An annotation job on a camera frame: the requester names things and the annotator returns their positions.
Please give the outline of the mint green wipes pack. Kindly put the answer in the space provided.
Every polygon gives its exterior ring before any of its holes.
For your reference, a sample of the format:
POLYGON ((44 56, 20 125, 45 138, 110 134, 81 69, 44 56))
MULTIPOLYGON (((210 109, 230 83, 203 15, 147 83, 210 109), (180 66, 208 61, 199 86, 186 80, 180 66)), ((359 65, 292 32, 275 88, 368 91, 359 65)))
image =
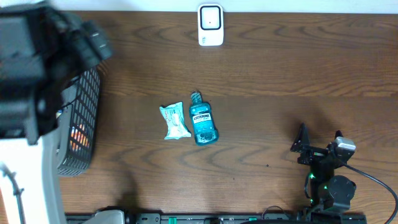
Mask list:
POLYGON ((168 106, 160 106, 160 113, 167 123, 167 134, 165 140, 190 138, 191 132, 185 125, 183 102, 174 103, 168 106))

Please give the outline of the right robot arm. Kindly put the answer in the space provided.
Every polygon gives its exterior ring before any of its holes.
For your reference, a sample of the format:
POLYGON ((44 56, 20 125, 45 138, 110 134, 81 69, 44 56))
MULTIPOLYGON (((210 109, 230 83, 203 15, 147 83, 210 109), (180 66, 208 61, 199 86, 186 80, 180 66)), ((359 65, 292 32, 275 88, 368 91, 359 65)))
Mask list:
POLYGON ((353 140, 345 138, 337 130, 335 139, 326 147, 311 146, 308 129, 302 123, 290 150, 300 154, 297 158, 299 164, 310 167, 304 194, 310 199, 311 207, 337 214, 349 210, 356 184, 343 175, 335 175, 335 170, 343 167, 355 153, 353 140))

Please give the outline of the teal Listerine mouthwash bottle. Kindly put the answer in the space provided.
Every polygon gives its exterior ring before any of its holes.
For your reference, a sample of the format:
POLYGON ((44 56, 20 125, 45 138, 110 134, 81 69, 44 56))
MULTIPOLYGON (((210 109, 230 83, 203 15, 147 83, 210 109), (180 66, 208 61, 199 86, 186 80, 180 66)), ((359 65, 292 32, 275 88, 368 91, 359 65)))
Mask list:
POLYGON ((192 104, 189 107, 189 116, 192 121, 195 143, 198 146, 205 146, 217 142, 218 130, 213 121, 211 106, 204 102, 198 90, 192 92, 192 104))

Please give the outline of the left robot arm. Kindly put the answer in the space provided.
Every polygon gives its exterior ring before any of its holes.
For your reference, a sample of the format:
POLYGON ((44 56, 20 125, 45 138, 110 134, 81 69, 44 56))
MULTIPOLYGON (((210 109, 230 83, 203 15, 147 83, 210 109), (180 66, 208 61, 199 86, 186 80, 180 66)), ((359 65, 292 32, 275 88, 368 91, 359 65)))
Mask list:
POLYGON ((95 147, 98 66, 111 46, 93 21, 48 1, 1 6, 1 193, 9 223, 68 223, 59 179, 95 147))

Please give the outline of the orange small sachet packet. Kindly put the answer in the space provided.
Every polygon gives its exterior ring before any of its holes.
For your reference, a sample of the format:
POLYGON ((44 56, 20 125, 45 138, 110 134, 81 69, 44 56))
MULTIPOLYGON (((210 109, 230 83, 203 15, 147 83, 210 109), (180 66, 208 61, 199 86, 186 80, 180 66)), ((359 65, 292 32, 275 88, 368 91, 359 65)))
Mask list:
POLYGON ((90 140, 85 133, 85 125, 73 126, 71 130, 70 146, 73 151, 85 150, 90 146, 90 140))

